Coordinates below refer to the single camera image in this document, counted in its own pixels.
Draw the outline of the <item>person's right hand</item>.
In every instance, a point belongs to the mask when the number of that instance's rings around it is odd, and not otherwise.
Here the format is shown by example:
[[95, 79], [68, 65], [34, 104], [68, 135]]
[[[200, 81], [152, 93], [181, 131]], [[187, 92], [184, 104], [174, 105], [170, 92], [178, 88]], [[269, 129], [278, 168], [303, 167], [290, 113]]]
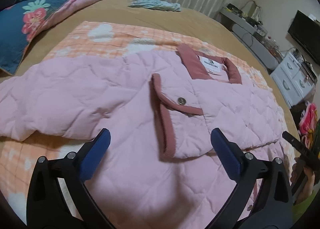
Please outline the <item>person's right hand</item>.
[[[291, 178], [290, 178], [291, 183], [294, 183], [298, 179], [297, 167], [299, 166], [298, 165], [299, 160], [300, 158], [295, 157], [296, 163], [292, 166], [292, 172], [291, 172]], [[299, 195], [296, 198], [296, 204], [300, 204], [301, 202], [305, 201], [313, 193], [313, 186], [315, 183], [315, 173], [307, 165], [304, 165], [303, 171], [305, 176], [307, 177], [307, 180], [304, 185], [304, 188], [300, 191]]]

